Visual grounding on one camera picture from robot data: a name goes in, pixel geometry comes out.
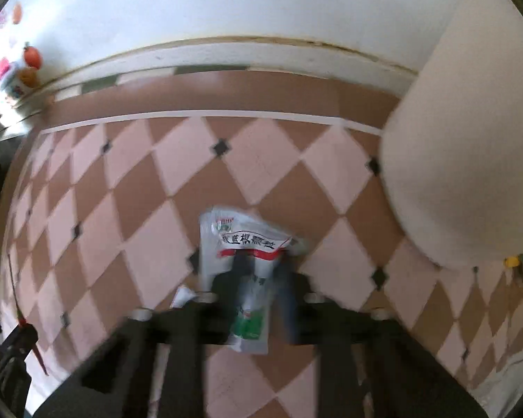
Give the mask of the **white green medicine sachet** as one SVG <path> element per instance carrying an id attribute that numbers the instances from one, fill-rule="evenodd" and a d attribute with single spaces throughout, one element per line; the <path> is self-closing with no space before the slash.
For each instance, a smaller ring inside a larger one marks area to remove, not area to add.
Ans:
<path id="1" fill-rule="evenodd" d="M 276 268 L 307 245 L 278 226 L 236 208 L 217 206 L 199 218 L 200 284 L 216 296 L 224 344 L 236 352 L 268 353 Z"/>

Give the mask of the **orange fruit wall decoration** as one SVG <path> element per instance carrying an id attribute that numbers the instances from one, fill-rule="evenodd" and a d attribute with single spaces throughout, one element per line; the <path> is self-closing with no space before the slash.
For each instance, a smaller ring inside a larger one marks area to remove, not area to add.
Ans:
<path id="1" fill-rule="evenodd" d="M 23 48 L 23 59 L 28 67 L 39 70 L 42 67 L 42 57 L 37 48 L 25 44 Z"/>

